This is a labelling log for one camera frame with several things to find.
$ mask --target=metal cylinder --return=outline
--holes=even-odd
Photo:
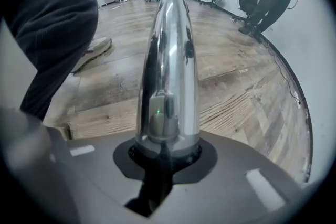
[[[199,139],[198,73],[185,0],[161,0],[151,30],[139,94],[136,140],[159,152]]]

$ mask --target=wooden floor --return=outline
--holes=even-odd
[[[229,15],[192,0],[187,3],[200,79],[201,129],[250,145],[303,181],[311,143],[305,108],[298,109],[274,58],[263,45],[239,33],[241,24],[234,24]],[[115,51],[69,75],[53,98],[45,124],[69,123],[74,139],[135,130],[157,6],[133,0],[100,10],[95,37],[110,36]],[[294,92],[285,66],[277,62]]]

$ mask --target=shoe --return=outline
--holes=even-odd
[[[79,59],[78,63],[72,69],[71,73],[79,72],[84,66],[101,56],[112,54],[114,47],[110,37],[94,39],[86,53]]]
[[[240,29],[238,29],[239,32],[241,32],[244,35],[248,35],[251,32],[251,29],[248,26],[243,26]]]
[[[258,30],[254,30],[252,33],[252,36],[255,38],[256,41],[258,41],[260,44],[263,42],[261,39],[261,32]]]

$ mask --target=beige sneaker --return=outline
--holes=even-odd
[[[110,37],[94,39],[86,53],[79,59],[78,63],[72,69],[71,73],[79,72],[85,65],[97,59],[98,57],[111,55],[113,50],[114,47]]]

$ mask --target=black shoe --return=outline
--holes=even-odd
[[[248,35],[251,32],[251,29],[248,26],[243,26],[240,29],[238,29],[239,32],[243,33],[244,35]]]
[[[252,36],[258,41],[260,44],[263,42],[261,39],[261,32],[258,30],[253,31]]]

